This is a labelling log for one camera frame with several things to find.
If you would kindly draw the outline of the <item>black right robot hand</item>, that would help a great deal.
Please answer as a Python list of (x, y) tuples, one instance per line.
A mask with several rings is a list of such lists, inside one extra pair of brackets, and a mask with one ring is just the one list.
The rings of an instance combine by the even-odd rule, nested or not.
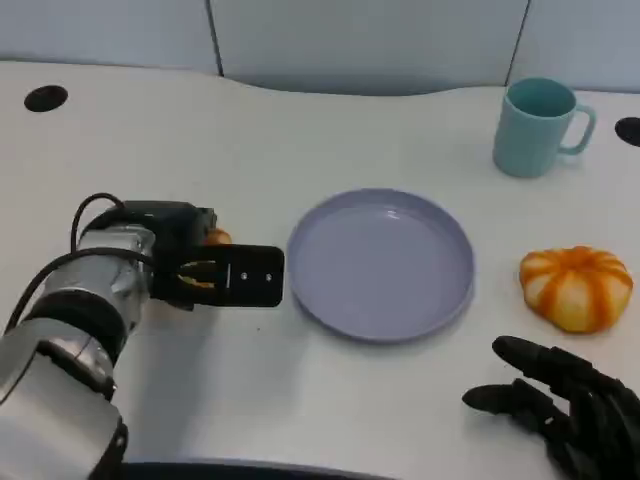
[(543, 438), (547, 455), (568, 479), (639, 477), (639, 397), (620, 380), (558, 347), (499, 336), (494, 353), (569, 402), (567, 413), (518, 378), (476, 386), (462, 396), (469, 407), (506, 415)]

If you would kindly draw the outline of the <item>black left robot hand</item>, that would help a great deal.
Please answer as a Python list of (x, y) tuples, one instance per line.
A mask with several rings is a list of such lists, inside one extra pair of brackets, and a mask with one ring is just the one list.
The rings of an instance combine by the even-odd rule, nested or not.
[(216, 297), (213, 283), (196, 285), (184, 280), (182, 268), (213, 261), (205, 240), (216, 220), (214, 211), (186, 202), (128, 200), (124, 214), (127, 223), (139, 224), (155, 236), (150, 296), (186, 310), (196, 305), (212, 306)]

